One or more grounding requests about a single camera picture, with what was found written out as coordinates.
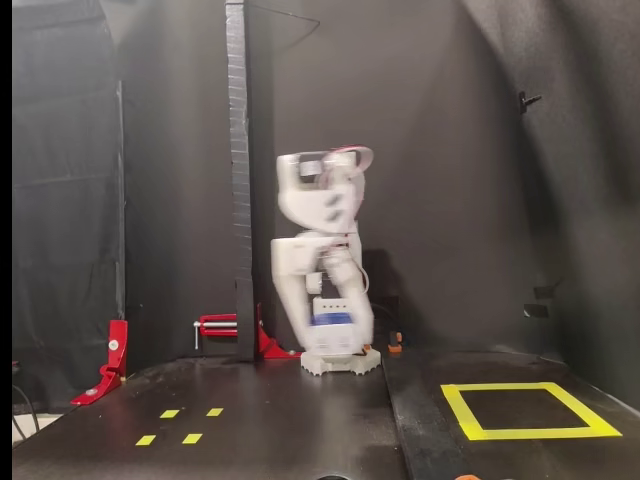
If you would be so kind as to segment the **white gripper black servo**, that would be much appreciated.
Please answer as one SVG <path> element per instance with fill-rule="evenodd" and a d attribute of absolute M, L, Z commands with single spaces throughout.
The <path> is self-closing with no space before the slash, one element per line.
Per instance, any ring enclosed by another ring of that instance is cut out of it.
<path fill-rule="evenodd" d="M 350 309 L 356 344 L 364 346 L 372 342 L 374 314 L 359 267 L 360 254 L 351 246 L 348 236 L 303 232 L 295 237 L 273 239 L 270 247 L 274 286 L 304 351 L 313 349 L 306 274 L 315 272 L 323 259 L 331 281 Z M 341 248 L 347 251 L 336 251 Z"/>

